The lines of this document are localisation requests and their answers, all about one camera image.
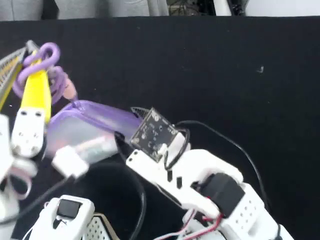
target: wire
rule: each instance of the wire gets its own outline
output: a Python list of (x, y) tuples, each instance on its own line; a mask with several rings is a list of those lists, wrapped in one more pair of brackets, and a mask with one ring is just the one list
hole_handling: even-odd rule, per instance
[(172, 167), (179, 161), (180, 157), (182, 156), (182, 154), (184, 154), (184, 152), (186, 151), (189, 141), (190, 141), (190, 131), (187, 128), (177, 128), (176, 130), (178, 130), (179, 132), (185, 132), (185, 136), (184, 136), (184, 142), (182, 147), (180, 148), (180, 151), (178, 152), (178, 154), (174, 157), (174, 159), (169, 163), (169, 165), (167, 165), (167, 161), (168, 161), (168, 155), (166, 154), (166, 157), (164, 158), (164, 169), (165, 170), (170, 170), (172, 169)]
[[(25, 193), (19, 193), (15, 190), (15, 187), (12, 183), (11, 177), (15, 177), (15, 178), (20, 179), (21, 181), (24, 182), (24, 184), (26, 185)], [(8, 180), (7, 184), (9, 186), (11, 186), (13, 194), (15, 195), (15, 197), (18, 200), (25, 200), (29, 196), (31, 188), (32, 188), (32, 181), (26, 172), (24, 172), (23, 170), (21, 170), (17, 167), (12, 167), (9, 170), (9, 175), (8, 175), (7, 180)]]
[(34, 226), (32, 226), (27, 232), (26, 234), (23, 236), (22, 240), (26, 240), (27, 236), (31, 233), (32, 229), (34, 229)]
[(101, 167), (123, 169), (124, 172), (132, 179), (133, 184), (136, 187), (136, 190), (137, 190), (139, 197), (140, 197), (141, 210), (140, 210), (140, 215), (139, 215), (139, 218), (136, 222), (135, 228), (129, 238), (129, 240), (135, 240), (135, 239), (137, 239), (138, 233), (140, 232), (141, 227), (144, 223), (146, 211), (147, 211), (147, 197), (146, 197), (145, 189), (144, 189), (143, 185), (141, 184), (140, 180), (133, 173), (131, 168), (127, 167), (123, 163), (118, 163), (118, 162), (97, 163), (97, 164), (91, 165), (89, 171), (92, 169), (95, 169), (95, 168), (101, 169)]
[(23, 209), (20, 213), (17, 213), (15, 215), (6, 217), (5, 219), (0, 221), (0, 226), (7, 225), (13, 222), (16, 222), (17, 220), (21, 219), (28, 213), (30, 213), (36, 206), (41, 204), (48, 196), (53, 194), (58, 189), (64, 187), (65, 185), (69, 183), (73, 183), (75, 181), (75, 178), (73, 176), (70, 176), (69, 178), (65, 178), (59, 182), (57, 182), (55, 185), (53, 185), (51, 188), (49, 188), (46, 192), (44, 192), (41, 196), (39, 196), (37, 199), (33, 200), (32, 203), (27, 206), (25, 209)]
[[(126, 158), (125, 154), (123, 153), (123, 151), (120, 147), (120, 144), (118, 142), (118, 140), (119, 140), (119, 141), (122, 141), (124, 144), (127, 144), (125, 141), (125, 137), (120, 132), (115, 131), (114, 138), (115, 138), (115, 143), (116, 143), (116, 147), (118, 149), (119, 155), (121, 156), (124, 164), (126, 164), (127, 158)], [(140, 210), (140, 215), (139, 215), (138, 221), (136, 222), (135, 228), (129, 238), (129, 240), (135, 240), (137, 238), (138, 233), (140, 232), (141, 227), (142, 227), (144, 220), (145, 220), (146, 211), (147, 211), (147, 197), (146, 197), (146, 192), (145, 192), (144, 186), (142, 185), (140, 180), (133, 173), (133, 171), (130, 168), (128, 168), (127, 165), (124, 165), (124, 164), (123, 163), (116, 163), (116, 162), (104, 162), (102, 165), (103, 166), (107, 165), (108, 167), (116, 167), (116, 168), (121, 167), (126, 171), (128, 176), (131, 177), (133, 180), (133, 183), (136, 187), (136, 190), (140, 196), (140, 204), (141, 204), (141, 210)]]
[(188, 229), (191, 220), (195, 217), (195, 215), (197, 213), (197, 211), (194, 209), (191, 211), (192, 212), (190, 214), (190, 217), (188, 218), (188, 220), (185, 222), (185, 224), (183, 225), (183, 227), (179, 231), (159, 236), (159, 237), (155, 238), (154, 240), (164, 240), (164, 239), (168, 239), (170, 237), (179, 236), (181, 234), (184, 234), (186, 232), (186, 230)]
[(123, 160), (124, 163), (126, 163), (127, 158), (126, 158), (126, 156), (125, 156), (125, 154), (122, 151), (122, 148), (120, 146), (120, 141), (123, 142), (123, 143), (126, 143), (125, 142), (125, 136), (123, 134), (121, 134), (120, 132), (115, 131), (114, 132), (114, 141), (115, 141), (115, 145), (116, 145), (116, 148), (118, 150), (118, 153), (119, 153), (121, 159)]
[(232, 139), (230, 139), (229, 137), (223, 135), (222, 133), (218, 132), (217, 130), (213, 129), (212, 127), (210, 127), (209, 125), (201, 122), (201, 121), (197, 121), (197, 120), (183, 120), (183, 121), (179, 121), (176, 125), (179, 126), (179, 125), (201, 125), (205, 128), (207, 128), (208, 130), (210, 130), (211, 132), (215, 133), (216, 135), (218, 135), (219, 137), (225, 139), (226, 141), (228, 141), (229, 143), (233, 144), (234, 146), (236, 146), (241, 152), (244, 153), (244, 155), (246, 156), (246, 158), (249, 160), (250, 164), (252, 165), (254, 171), (255, 171), (255, 174), (256, 174), (256, 177), (258, 179), (258, 183), (259, 183), (259, 187), (260, 187), (260, 191), (261, 191), (261, 197), (262, 197), (262, 200), (264, 202), (264, 207), (265, 209), (269, 212), (269, 206), (268, 206), (268, 197), (267, 197), (267, 193), (265, 191), (265, 187), (264, 187), (264, 184), (262, 182), (262, 178), (260, 176), (260, 173), (254, 163), (254, 161), (251, 159), (251, 157), (249, 156), (249, 154), (238, 144), (236, 143), (235, 141), (233, 141)]
[(195, 231), (195, 232), (193, 232), (193, 233), (191, 233), (191, 234), (188, 234), (188, 235), (187, 235), (185, 238), (183, 238), (182, 240), (196, 239), (196, 238), (198, 238), (198, 237), (201, 237), (201, 236), (203, 236), (203, 235), (205, 235), (205, 234), (208, 234), (208, 233), (211, 233), (211, 232), (217, 230), (217, 228), (219, 227), (219, 224), (220, 224), (223, 216), (224, 216), (223, 214), (220, 214), (220, 215), (218, 216), (218, 218), (216, 219), (216, 222), (215, 222), (214, 225), (208, 226), (208, 227), (206, 227), (205, 229), (202, 229), (202, 230), (199, 230), (199, 231)]

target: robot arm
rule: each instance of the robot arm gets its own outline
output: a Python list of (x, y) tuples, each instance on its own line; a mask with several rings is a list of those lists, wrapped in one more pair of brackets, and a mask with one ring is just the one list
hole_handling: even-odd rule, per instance
[(166, 135), (174, 130), (166, 133), (164, 127), (159, 126), (175, 129), (151, 109), (132, 137), (131, 142), (138, 149), (129, 156), (126, 165), (181, 208), (198, 211), (205, 218), (218, 219), (216, 229), (220, 233), (210, 232), (215, 230), (212, 227), (214, 224), (185, 216), (183, 221), (188, 224), (186, 231), (191, 233), (184, 234), (182, 240), (196, 237), (205, 240), (209, 236), (211, 240), (293, 240), (287, 230), (267, 212), (254, 189), (243, 182), (241, 172), (210, 152), (186, 149), (178, 162), (171, 169), (166, 169), (165, 158), (172, 161), (177, 149), (183, 147), (185, 138), (181, 133), (176, 134), (172, 141), (165, 142), (168, 146), (165, 151), (169, 156), (163, 154), (163, 141), (170, 139)]

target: screw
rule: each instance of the screw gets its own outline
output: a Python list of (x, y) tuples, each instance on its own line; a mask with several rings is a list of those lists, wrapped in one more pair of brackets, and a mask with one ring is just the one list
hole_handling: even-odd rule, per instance
[(21, 151), (21, 148), (20, 148), (19, 145), (14, 145), (14, 146), (12, 147), (12, 150), (13, 150), (16, 154), (19, 154), (20, 151)]
[(31, 148), (31, 152), (36, 153), (39, 149), (36, 146), (33, 146)]

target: black cable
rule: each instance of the black cable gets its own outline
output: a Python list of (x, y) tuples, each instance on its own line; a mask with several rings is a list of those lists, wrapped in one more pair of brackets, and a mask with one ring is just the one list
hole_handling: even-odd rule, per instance
[(65, 179), (57, 182), (55, 185), (53, 185), (46, 192), (44, 192), (41, 196), (39, 196), (37, 199), (35, 199), (29, 206), (27, 206), (21, 212), (17, 213), (16, 215), (13, 215), (13, 216), (6, 217), (2, 221), (0, 221), (0, 226), (16, 222), (17, 220), (23, 218), (25, 215), (30, 213), (36, 206), (41, 204), (47, 197), (49, 197), (55, 191), (57, 191), (58, 189), (64, 187), (65, 185), (67, 185), (69, 183), (74, 183), (75, 181), (76, 181), (76, 179), (73, 176), (71, 176), (69, 178), (65, 178)]
[(190, 141), (190, 131), (187, 128), (177, 128), (176, 130), (178, 130), (179, 132), (185, 132), (185, 136), (184, 136), (184, 142), (182, 147), (180, 148), (180, 151), (178, 152), (178, 154), (174, 157), (174, 159), (169, 163), (169, 165), (167, 166), (167, 161), (168, 161), (168, 154), (166, 154), (165, 158), (164, 158), (164, 169), (169, 171), (180, 159), (180, 157), (182, 156), (182, 154), (184, 154), (184, 152), (186, 151), (189, 141)]
[[(124, 164), (126, 164), (127, 157), (124, 154), (124, 152), (121, 148), (121, 144), (119, 142), (119, 141), (121, 141), (123, 144), (128, 145), (125, 141), (125, 136), (123, 134), (121, 134), (120, 132), (115, 131), (114, 138), (115, 138), (115, 144), (118, 149), (119, 155), (120, 155), (121, 159), (123, 160)], [(128, 173), (128, 175), (132, 178), (133, 183), (136, 187), (136, 190), (140, 196), (141, 211), (140, 211), (139, 219), (138, 219), (138, 221), (135, 225), (135, 228), (129, 238), (129, 240), (135, 240), (137, 238), (138, 233), (141, 230), (143, 223), (144, 223), (144, 219), (145, 219), (145, 215), (146, 215), (146, 211), (147, 211), (147, 197), (146, 197), (145, 189), (144, 189), (142, 183), (137, 178), (137, 176), (126, 165), (123, 165), (122, 163), (121, 164), (115, 163), (115, 162), (105, 162), (105, 163), (103, 163), (103, 165), (107, 165), (108, 167), (116, 167), (116, 168), (122, 167), (126, 171), (126, 173)]]
[(251, 157), (249, 156), (249, 154), (239, 145), (237, 144), (235, 141), (233, 141), (232, 139), (230, 139), (229, 137), (223, 135), (222, 133), (218, 132), (217, 130), (213, 129), (212, 127), (208, 126), (207, 124), (203, 123), (203, 122), (200, 122), (200, 121), (197, 121), (197, 120), (184, 120), (184, 121), (179, 121), (176, 126), (179, 126), (179, 125), (182, 125), (182, 124), (185, 124), (185, 125), (201, 125), (207, 129), (209, 129), (211, 132), (217, 134), (219, 137), (227, 140), (229, 143), (233, 144), (234, 146), (236, 146), (241, 152), (244, 153), (244, 155), (246, 156), (246, 158), (249, 160), (250, 164), (252, 165), (254, 171), (255, 171), (255, 174), (256, 174), (256, 177), (258, 179), (258, 183), (259, 183), (259, 187), (260, 187), (260, 191), (261, 191), (261, 197), (262, 197), (262, 200), (264, 202), (264, 206), (265, 206), (265, 209), (269, 212), (269, 205), (268, 205), (268, 197), (267, 197), (267, 193), (265, 191), (265, 187), (264, 187), (264, 184), (262, 182), (262, 179), (261, 179), (261, 176), (260, 176), (260, 173), (254, 163), (254, 161), (251, 159)]
[(135, 175), (135, 173), (129, 167), (127, 167), (126, 165), (123, 165), (122, 163), (118, 163), (118, 162), (97, 163), (97, 164), (92, 165), (89, 168), (89, 170), (96, 169), (96, 168), (101, 169), (102, 167), (123, 169), (124, 172), (132, 179), (132, 181), (136, 187), (136, 190), (137, 190), (139, 197), (140, 197), (141, 210), (140, 210), (140, 215), (139, 215), (138, 221), (136, 222), (135, 228), (129, 238), (129, 240), (135, 240), (141, 230), (143, 223), (144, 223), (146, 211), (147, 211), (147, 197), (146, 197), (145, 189), (144, 189), (143, 185), (141, 184), (140, 180)]
[(279, 223), (278, 223), (278, 231), (276, 233), (276, 237), (273, 240), (283, 240), (282, 237), (281, 237), (281, 226), (280, 226)]
[(126, 144), (125, 136), (123, 134), (121, 134), (120, 132), (115, 131), (114, 132), (114, 141), (115, 141), (116, 149), (118, 150), (118, 153), (119, 153), (121, 159), (123, 160), (124, 163), (126, 163), (127, 158), (121, 148), (121, 143)]
[(174, 1), (173, 3), (171, 3), (170, 5), (169, 5), (169, 16), (171, 16), (172, 14), (174, 14), (177, 10), (175, 10), (174, 12), (171, 12), (171, 7), (173, 6), (173, 5), (175, 5), (176, 3), (178, 3), (178, 2), (180, 2), (180, 1), (183, 1), (183, 0), (176, 0), (176, 1)]

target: red wire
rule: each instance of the red wire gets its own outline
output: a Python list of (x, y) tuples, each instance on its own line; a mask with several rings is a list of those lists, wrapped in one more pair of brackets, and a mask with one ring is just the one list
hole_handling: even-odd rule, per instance
[[(181, 231), (184, 231), (184, 230), (185, 230), (185, 228), (187, 227), (187, 225), (189, 224), (189, 222), (191, 221), (191, 219), (194, 218), (195, 211), (196, 211), (196, 210), (194, 210), (194, 209), (192, 210), (191, 215), (189, 216), (188, 220), (185, 222), (185, 224), (182, 226), (182, 228), (181, 228), (178, 232), (181, 232)], [(161, 238), (160, 240), (168, 239), (168, 238), (171, 238), (171, 237), (172, 237), (172, 236), (164, 237), (164, 238)]]
[(198, 238), (198, 237), (200, 237), (200, 236), (202, 236), (202, 235), (205, 235), (205, 234), (207, 234), (207, 233), (210, 233), (210, 232), (215, 231), (215, 230), (219, 227), (219, 224), (220, 224), (220, 222), (221, 222), (221, 220), (222, 220), (222, 217), (223, 217), (223, 214), (220, 214), (220, 215), (218, 216), (218, 218), (216, 219), (215, 224), (214, 224), (212, 227), (208, 228), (207, 230), (205, 230), (205, 231), (203, 231), (203, 232), (200, 232), (199, 234), (197, 234), (197, 235), (195, 235), (195, 236), (191, 236), (191, 237), (188, 237), (188, 236), (187, 236), (187, 238), (184, 238), (183, 240), (195, 239), (195, 238)]

